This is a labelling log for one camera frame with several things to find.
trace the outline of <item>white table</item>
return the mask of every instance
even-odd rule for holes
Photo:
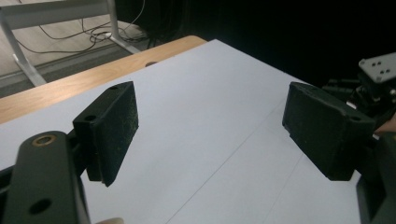
[[[359,174],[331,182],[281,125],[296,79],[216,40],[0,125],[0,169],[129,80],[140,127],[110,188],[83,174],[92,222],[360,223]]]

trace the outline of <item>dark background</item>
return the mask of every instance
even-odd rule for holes
[[[135,6],[141,2],[130,1]],[[386,1],[146,3],[151,7],[137,24],[160,44],[184,35],[216,38],[317,86],[329,78],[355,78],[359,60],[396,51],[391,32],[396,20]]]

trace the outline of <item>table surface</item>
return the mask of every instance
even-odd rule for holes
[[[298,80],[217,40],[3,123],[0,168],[23,140],[68,133],[106,88],[130,80],[139,129],[116,181],[82,175],[92,222],[360,223],[359,175],[328,180],[281,125]]]
[[[112,63],[94,67],[71,77],[65,77],[28,91],[1,98],[0,124],[59,103],[108,81],[142,69],[147,63],[160,62],[205,42],[197,36],[187,36]]]

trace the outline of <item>metal bracket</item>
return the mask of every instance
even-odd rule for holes
[[[396,77],[396,53],[362,59],[359,67],[375,83],[386,82]]]
[[[114,0],[74,0],[0,7],[0,23],[14,50],[16,63],[32,83],[39,86],[47,82],[26,59],[12,30],[106,14],[110,14],[110,39],[131,53],[140,52],[120,37]]]

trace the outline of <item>wooden table edge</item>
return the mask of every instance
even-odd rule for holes
[[[163,61],[205,42],[194,35],[186,36],[73,76],[1,98],[0,124],[59,103],[118,77],[140,70],[147,63]]]

